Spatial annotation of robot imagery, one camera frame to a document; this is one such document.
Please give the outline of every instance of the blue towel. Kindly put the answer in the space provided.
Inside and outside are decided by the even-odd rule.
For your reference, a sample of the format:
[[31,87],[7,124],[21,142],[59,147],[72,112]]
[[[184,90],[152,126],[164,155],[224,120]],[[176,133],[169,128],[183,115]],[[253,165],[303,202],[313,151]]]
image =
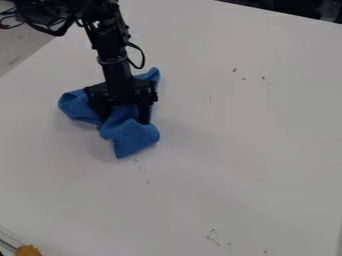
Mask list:
[[[152,68],[136,78],[153,80],[158,84],[160,73],[157,68]],[[138,153],[160,139],[160,133],[155,125],[142,125],[137,121],[139,115],[136,106],[116,106],[115,111],[103,123],[89,107],[84,89],[63,94],[58,101],[58,107],[72,120],[96,124],[100,136],[113,141],[117,158]]]

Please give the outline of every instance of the floor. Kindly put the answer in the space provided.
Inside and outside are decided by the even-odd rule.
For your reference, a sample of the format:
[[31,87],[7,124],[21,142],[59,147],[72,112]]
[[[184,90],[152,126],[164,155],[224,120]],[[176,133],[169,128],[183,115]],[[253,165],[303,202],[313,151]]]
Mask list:
[[[0,12],[13,7],[0,0]],[[14,68],[53,37],[37,32],[26,24],[13,29],[0,29],[0,76]]]

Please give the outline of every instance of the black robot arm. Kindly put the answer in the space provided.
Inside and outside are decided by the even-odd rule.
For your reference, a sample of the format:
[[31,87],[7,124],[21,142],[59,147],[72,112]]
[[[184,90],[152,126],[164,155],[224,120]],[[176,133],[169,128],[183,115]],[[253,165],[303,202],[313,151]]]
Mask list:
[[[85,88],[90,106],[101,119],[107,119],[115,106],[136,105],[138,121],[149,123],[150,108],[158,100],[156,83],[132,76],[131,65],[143,68],[145,55],[129,42],[129,27],[118,0],[16,0],[16,4],[25,21],[41,32],[62,36],[74,22],[84,27],[105,76],[104,83]],[[141,52],[141,65],[129,59],[127,47]]]

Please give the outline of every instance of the white table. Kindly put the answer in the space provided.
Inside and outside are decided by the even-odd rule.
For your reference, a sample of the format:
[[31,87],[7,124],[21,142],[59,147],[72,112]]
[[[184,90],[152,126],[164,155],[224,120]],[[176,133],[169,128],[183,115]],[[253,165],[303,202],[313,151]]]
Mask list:
[[163,75],[162,140],[117,161],[56,109],[102,79],[72,28],[0,80],[0,224],[49,256],[336,255],[342,26],[206,0],[122,2]]

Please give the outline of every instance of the orange object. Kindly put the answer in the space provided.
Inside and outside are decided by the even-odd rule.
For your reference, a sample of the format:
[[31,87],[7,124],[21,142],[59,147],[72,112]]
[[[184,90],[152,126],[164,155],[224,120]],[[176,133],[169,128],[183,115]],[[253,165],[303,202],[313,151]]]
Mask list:
[[33,245],[23,245],[17,249],[15,256],[42,256],[42,254]]

